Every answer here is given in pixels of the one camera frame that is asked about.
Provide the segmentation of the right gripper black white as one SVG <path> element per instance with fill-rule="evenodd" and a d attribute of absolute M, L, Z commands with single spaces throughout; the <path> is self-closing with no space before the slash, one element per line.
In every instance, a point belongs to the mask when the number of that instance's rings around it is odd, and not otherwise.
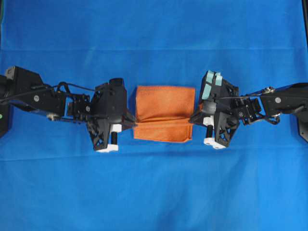
<path fill-rule="evenodd" d="M 194 125 L 204 125 L 206 135 L 204 144 L 214 149 L 229 147 L 232 137 L 239 127 L 239 119 L 230 107 L 204 105 L 202 111 L 196 111 L 189 122 Z"/>

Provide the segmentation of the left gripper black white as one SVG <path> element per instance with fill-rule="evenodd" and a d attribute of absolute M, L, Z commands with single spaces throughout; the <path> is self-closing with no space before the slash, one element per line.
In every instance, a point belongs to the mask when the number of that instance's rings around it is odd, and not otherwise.
<path fill-rule="evenodd" d="M 135 116 L 126 111 L 120 124 L 112 124 L 107 119 L 94 116 L 90 103 L 90 118 L 87 121 L 87 129 L 93 144 L 93 149 L 100 153 L 116 152 L 119 150 L 117 134 L 137 126 Z"/>

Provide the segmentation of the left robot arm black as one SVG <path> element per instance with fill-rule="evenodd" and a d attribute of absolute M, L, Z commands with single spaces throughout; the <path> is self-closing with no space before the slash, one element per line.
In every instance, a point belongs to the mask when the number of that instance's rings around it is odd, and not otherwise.
<path fill-rule="evenodd" d="M 39 74 L 13 66 L 0 77 L 0 135 L 10 129 L 11 107 L 47 117 L 50 121 L 84 123 L 93 149 L 118 151 L 118 133 L 137 125 L 128 110 L 127 90 L 122 78 L 92 89 L 93 96 L 74 94 L 70 83 L 44 83 Z"/>

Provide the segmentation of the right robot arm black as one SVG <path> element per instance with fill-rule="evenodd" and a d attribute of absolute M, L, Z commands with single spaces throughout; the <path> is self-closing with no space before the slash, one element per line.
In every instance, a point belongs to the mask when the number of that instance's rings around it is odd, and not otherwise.
<path fill-rule="evenodd" d="M 299 135 L 308 139 L 308 85 L 297 83 L 239 96 L 238 87 L 223 81 L 220 86 L 204 84 L 199 107 L 189 122 L 206 127 L 204 143 L 227 148 L 239 125 L 265 120 L 277 125 L 281 114 L 295 115 Z"/>

